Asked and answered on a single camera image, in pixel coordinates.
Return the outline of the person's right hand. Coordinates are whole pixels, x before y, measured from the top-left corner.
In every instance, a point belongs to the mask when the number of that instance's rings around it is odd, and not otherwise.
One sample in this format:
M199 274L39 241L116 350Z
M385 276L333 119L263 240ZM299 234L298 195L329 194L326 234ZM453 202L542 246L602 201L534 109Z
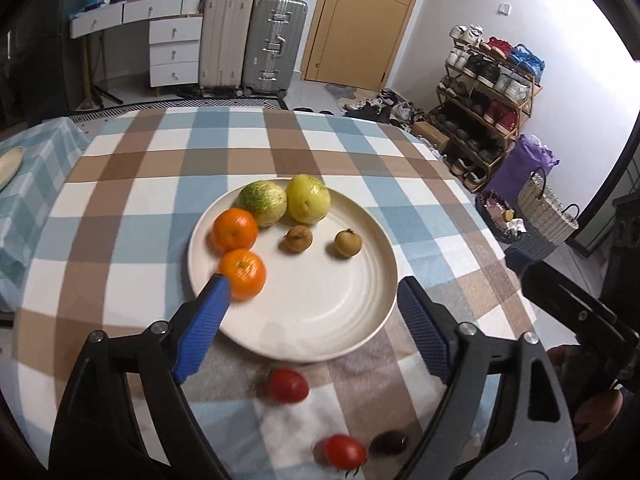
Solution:
M624 396L605 374L606 361L578 344L550 348L547 356L558 375L578 442L605 434L620 414Z

